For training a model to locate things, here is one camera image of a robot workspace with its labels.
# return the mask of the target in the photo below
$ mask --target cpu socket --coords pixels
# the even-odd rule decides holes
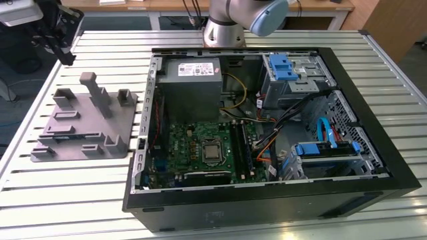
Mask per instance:
[[[201,140],[201,161],[205,164],[217,164],[223,161],[221,140],[219,138]]]

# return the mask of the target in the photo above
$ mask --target aluminum table surface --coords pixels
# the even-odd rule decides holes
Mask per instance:
[[[427,237],[427,101],[373,42],[356,31],[277,31],[249,47],[331,47],[423,188],[347,218],[151,233],[121,211],[129,157],[31,162],[57,88],[87,93],[81,72],[109,92],[140,96],[129,149],[136,147],[152,48],[201,47],[197,31],[85,31],[73,66],[56,63],[0,161],[0,239],[407,239]]]

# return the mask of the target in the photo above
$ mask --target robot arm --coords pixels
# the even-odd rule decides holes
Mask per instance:
[[[71,47],[84,14],[60,0],[0,0],[0,23],[7,31],[24,31],[61,64],[72,65]]]
[[[287,0],[211,1],[203,33],[207,47],[244,46],[243,27],[260,37],[269,35],[288,12]]]

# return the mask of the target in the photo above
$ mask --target ram slot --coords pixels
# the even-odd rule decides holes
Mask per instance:
[[[240,126],[237,123],[232,123],[229,125],[229,136],[231,136],[231,149],[232,149],[232,157],[233,157],[233,168],[235,168],[235,176],[244,180],[248,175],[248,168],[244,158],[244,140],[241,139],[240,134]]]
[[[255,175],[253,173],[253,163],[252,163],[252,155],[251,155],[251,146],[249,146],[249,141],[248,141],[248,135],[247,135],[247,130],[245,130],[245,124],[240,124],[240,132],[241,132],[241,139],[243,139],[243,153],[244,153],[244,160],[245,160],[245,167],[248,174],[251,176]]]

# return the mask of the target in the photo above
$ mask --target open computer tower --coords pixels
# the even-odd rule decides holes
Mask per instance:
[[[345,217],[420,187],[329,48],[153,49],[123,211],[152,232]]]

